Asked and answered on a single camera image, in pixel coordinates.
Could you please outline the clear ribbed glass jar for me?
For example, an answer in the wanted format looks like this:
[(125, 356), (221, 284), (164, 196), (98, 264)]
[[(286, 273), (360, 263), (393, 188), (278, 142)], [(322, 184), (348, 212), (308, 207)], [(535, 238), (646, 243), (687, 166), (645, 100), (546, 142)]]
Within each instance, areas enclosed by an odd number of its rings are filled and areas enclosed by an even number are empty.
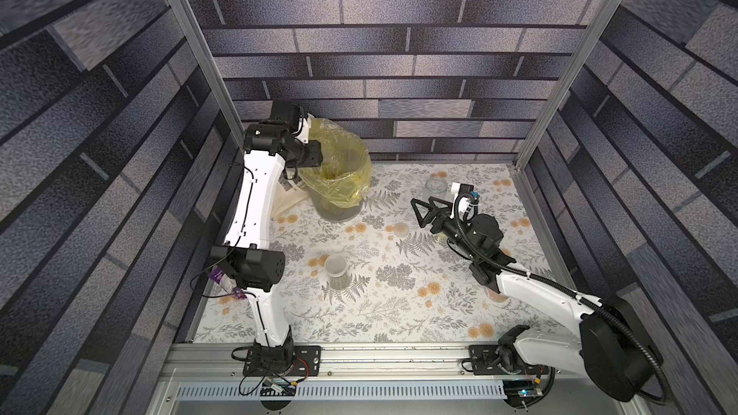
[(431, 198), (445, 200), (448, 187), (445, 179), (432, 175), (425, 182), (422, 199), (426, 202), (430, 201)]

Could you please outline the light green jar lid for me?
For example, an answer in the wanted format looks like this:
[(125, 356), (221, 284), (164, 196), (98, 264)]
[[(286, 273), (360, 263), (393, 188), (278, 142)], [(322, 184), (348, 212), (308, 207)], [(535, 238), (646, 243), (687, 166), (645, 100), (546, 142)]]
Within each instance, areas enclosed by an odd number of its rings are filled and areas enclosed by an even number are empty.
[(449, 239), (449, 237), (448, 237), (448, 236), (446, 236), (446, 234), (444, 234), (443, 232), (440, 232), (439, 234), (436, 234), (436, 235), (435, 235), (434, 237), (435, 237), (435, 238), (436, 238), (436, 239), (437, 239), (437, 240), (438, 240), (438, 241), (439, 241), (440, 243), (445, 243), (445, 242), (446, 242), (446, 241), (447, 241), (447, 240)]

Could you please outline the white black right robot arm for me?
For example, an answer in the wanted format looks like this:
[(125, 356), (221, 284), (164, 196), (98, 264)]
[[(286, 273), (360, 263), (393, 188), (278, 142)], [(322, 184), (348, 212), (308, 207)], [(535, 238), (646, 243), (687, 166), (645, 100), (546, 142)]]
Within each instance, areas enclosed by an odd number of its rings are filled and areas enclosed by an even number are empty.
[(472, 186), (462, 186), (454, 201), (412, 199), (411, 207), (419, 227), (445, 234), (478, 284), (534, 307), (567, 330), (564, 335), (537, 334), (523, 325), (509, 330), (497, 345), (497, 363), (507, 372), (542, 365), (587, 376), (616, 401), (639, 396), (657, 405), (671, 403), (663, 357), (626, 300), (576, 291), (506, 255), (500, 247), (504, 233), (495, 217), (479, 211)]

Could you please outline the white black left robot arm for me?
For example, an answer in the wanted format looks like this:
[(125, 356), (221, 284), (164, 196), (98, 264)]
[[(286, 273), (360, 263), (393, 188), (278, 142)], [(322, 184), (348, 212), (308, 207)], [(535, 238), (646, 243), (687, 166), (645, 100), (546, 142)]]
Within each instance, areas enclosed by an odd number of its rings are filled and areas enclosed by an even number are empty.
[(280, 178), (322, 163), (320, 142), (309, 139), (312, 121), (298, 104), (274, 101), (270, 117), (248, 127), (236, 210), (223, 244), (211, 250), (214, 267), (234, 281), (234, 294), (249, 302), (256, 321), (254, 342), (240, 359), (246, 377), (293, 375), (301, 382), (318, 373), (321, 348), (297, 347), (284, 316), (277, 285), (286, 255), (270, 249), (269, 232)]

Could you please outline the grey mesh trash bin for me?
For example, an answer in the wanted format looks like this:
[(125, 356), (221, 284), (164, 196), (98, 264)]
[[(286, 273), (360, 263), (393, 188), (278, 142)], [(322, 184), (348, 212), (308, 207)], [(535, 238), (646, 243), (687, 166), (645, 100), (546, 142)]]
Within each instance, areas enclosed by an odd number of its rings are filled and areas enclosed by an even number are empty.
[(355, 207), (338, 207), (311, 188), (308, 188), (307, 193), (311, 197), (318, 215), (332, 223), (350, 221), (358, 216), (363, 208), (363, 201), (360, 201)]

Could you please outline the purple plastic package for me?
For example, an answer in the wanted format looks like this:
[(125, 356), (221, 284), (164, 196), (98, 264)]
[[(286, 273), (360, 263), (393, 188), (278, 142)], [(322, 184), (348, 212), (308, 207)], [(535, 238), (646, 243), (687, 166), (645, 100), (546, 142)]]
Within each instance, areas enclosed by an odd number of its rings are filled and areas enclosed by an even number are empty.
[(228, 295), (238, 300), (244, 300), (246, 298), (243, 290), (239, 288), (236, 282), (220, 268), (213, 268), (209, 273), (209, 279), (216, 284), (213, 296), (221, 297)]

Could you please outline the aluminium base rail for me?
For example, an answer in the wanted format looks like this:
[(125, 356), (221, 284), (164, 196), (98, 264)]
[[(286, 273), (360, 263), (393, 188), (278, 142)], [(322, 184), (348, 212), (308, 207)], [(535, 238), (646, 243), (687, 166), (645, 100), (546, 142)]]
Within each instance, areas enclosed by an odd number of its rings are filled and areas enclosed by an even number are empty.
[(241, 345), (178, 344), (163, 366), (153, 411), (171, 413), (185, 402), (255, 403), (277, 412), (312, 402), (503, 401), (513, 380), (550, 374), (534, 367), (477, 376), (464, 343), (324, 344), (308, 361), (311, 370), (298, 364), (277, 377), (245, 370)]

